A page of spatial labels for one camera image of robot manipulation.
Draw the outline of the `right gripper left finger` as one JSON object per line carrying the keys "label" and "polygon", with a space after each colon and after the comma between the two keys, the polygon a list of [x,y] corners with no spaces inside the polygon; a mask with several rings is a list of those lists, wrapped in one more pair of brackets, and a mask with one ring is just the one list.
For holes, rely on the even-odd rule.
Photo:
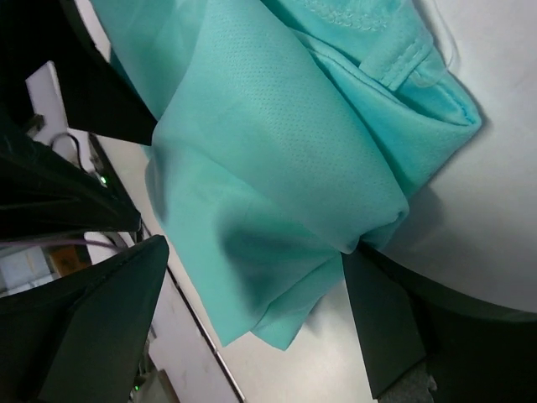
{"label": "right gripper left finger", "polygon": [[1,299],[3,402],[126,402],[164,280],[155,235]]}

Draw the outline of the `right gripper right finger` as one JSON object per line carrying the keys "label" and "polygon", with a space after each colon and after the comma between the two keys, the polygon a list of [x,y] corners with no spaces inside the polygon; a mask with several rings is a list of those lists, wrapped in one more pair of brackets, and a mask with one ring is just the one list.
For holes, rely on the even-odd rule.
{"label": "right gripper right finger", "polygon": [[368,245],[342,263],[375,400],[536,400],[534,313],[453,290]]}

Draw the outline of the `teal green t shirt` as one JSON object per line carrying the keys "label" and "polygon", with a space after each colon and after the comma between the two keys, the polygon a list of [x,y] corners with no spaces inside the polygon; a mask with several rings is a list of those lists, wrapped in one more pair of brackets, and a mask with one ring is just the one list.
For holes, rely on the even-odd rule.
{"label": "teal green t shirt", "polygon": [[286,349],[480,128],[410,1],[95,1],[157,124],[145,180],[222,345]]}

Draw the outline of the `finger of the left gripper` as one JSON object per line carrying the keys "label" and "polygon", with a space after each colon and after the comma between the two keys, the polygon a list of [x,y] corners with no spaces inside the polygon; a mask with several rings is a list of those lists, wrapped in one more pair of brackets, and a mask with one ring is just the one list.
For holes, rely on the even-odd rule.
{"label": "finger of the left gripper", "polygon": [[156,119],[95,46],[73,1],[59,1],[58,77],[71,128],[150,145]]}
{"label": "finger of the left gripper", "polygon": [[1,111],[1,240],[82,232],[134,232],[141,217],[52,148],[32,140]]}

